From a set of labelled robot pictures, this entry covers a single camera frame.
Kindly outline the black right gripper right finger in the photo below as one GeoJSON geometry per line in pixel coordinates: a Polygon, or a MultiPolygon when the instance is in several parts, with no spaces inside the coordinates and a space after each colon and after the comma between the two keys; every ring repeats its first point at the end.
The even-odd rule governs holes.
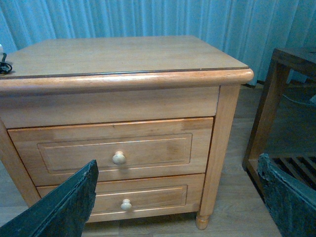
{"type": "Polygon", "coordinates": [[[258,158],[266,208],[283,237],[316,235],[316,191],[287,174],[268,154],[258,158]]]}

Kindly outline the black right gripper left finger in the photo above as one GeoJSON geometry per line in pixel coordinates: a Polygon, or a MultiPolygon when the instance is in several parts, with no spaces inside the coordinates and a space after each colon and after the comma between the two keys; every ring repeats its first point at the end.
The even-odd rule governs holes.
{"type": "Polygon", "coordinates": [[[0,228],[2,237],[80,237],[96,199],[92,160],[29,209],[0,228]]]}

